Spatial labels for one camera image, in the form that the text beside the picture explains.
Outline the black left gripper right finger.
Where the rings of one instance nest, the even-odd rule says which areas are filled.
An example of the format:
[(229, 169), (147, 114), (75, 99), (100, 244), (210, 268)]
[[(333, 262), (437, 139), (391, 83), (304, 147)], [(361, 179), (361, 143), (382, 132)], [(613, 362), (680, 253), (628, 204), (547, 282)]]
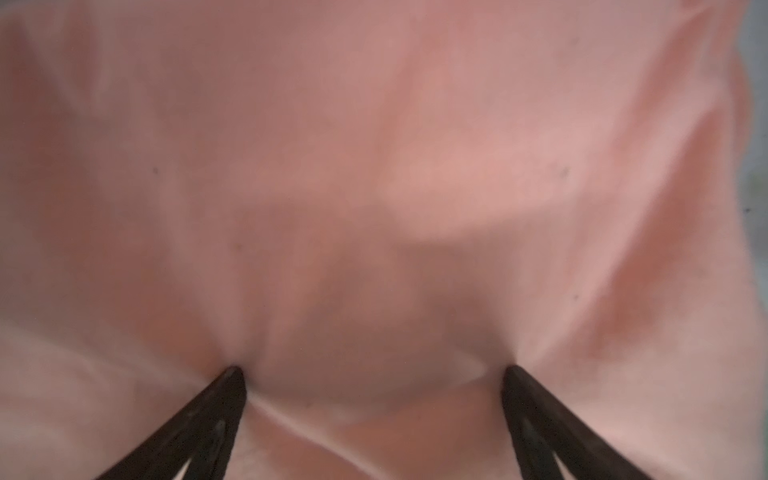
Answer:
[(519, 365), (505, 369), (502, 408), (524, 479), (650, 480)]

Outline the pink graphic t-shirt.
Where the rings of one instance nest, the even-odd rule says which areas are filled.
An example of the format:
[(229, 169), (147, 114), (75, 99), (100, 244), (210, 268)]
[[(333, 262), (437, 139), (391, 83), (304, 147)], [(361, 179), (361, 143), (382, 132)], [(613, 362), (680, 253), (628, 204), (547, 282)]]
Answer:
[(520, 364), (656, 479), (759, 479), (742, 1), (1, 11), (1, 475), (231, 364), (231, 479), (516, 479)]

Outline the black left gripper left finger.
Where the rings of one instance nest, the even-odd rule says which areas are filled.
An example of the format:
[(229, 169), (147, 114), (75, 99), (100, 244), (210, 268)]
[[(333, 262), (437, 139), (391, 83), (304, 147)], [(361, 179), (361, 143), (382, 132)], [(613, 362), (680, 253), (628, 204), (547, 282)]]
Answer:
[(225, 369), (101, 480), (222, 480), (247, 400), (243, 370)]

